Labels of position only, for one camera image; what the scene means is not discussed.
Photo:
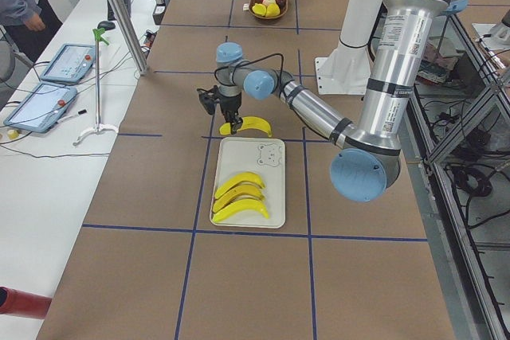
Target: white table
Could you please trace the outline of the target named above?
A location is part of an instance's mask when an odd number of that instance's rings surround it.
[[[136,35],[147,29],[156,31],[152,19],[154,0],[131,0],[131,21]],[[43,52],[39,61],[49,61],[64,43],[94,44],[92,29],[106,19],[106,0],[80,0],[61,27],[58,35]],[[109,70],[131,55],[120,28],[104,37],[110,46],[100,50],[101,72]],[[41,72],[44,66],[38,66]],[[101,81],[102,120],[119,126],[135,91],[137,78],[132,59]],[[11,101],[21,101],[37,84],[33,71],[24,79]],[[90,80],[77,86],[82,91],[94,85]],[[13,108],[0,111],[0,120]],[[73,142],[95,122],[95,89],[90,87],[76,98],[67,115],[87,109],[88,113],[56,125],[46,134],[31,134],[8,147],[34,155],[108,154],[116,134],[106,131],[90,135],[79,147]],[[9,141],[8,128],[0,128],[1,142]],[[73,248],[84,215],[107,161],[100,157],[31,158],[0,147],[0,285],[39,295],[53,296]],[[42,321],[0,315],[0,340],[32,340]]]

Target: red cylinder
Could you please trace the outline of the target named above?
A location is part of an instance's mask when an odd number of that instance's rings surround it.
[[[0,314],[44,319],[50,304],[46,296],[0,287]]]

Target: white tray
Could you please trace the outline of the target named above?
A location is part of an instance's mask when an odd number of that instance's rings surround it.
[[[262,193],[269,219],[253,210],[234,214],[222,222],[212,222],[214,191],[243,171],[259,174],[265,183]],[[220,143],[209,218],[213,225],[278,229],[285,223],[285,144],[280,139],[227,137]]]

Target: pants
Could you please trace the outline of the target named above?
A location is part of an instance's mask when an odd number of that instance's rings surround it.
[[[62,25],[48,0],[39,0],[37,5],[42,9],[39,16],[46,25],[42,31],[31,31],[26,25],[4,25],[19,50],[33,63],[37,61]]]

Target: banana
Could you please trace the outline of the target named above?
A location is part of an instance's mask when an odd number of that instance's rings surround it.
[[[264,194],[255,185],[247,183],[245,185],[238,185],[224,193],[218,200],[213,204],[213,213],[217,213],[219,210],[227,206],[231,201],[239,198],[247,197],[252,199],[258,199],[264,201]]]
[[[273,132],[271,131],[271,125],[260,117],[255,117],[248,115],[242,118],[242,125],[237,131],[245,131],[246,129],[258,129],[259,131],[263,131],[268,135],[268,137],[273,137]],[[230,124],[224,123],[220,126],[220,135],[230,135]]]
[[[240,199],[227,205],[223,209],[219,210],[213,215],[213,223],[218,223],[225,220],[228,217],[232,217],[234,214],[245,210],[255,210],[262,214],[266,219],[269,219],[268,210],[265,208],[263,202],[258,199]]]
[[[224,193],[239,185],[240,183],[253,183],[255,186],[258,186],[261,189],[265,188],[264,181],[262,181],[260,175],[251,171],[244,171],[234,175],[232,178],[219,186],[216,189],[216,193],[214,193],[214,199],[219,199]]]

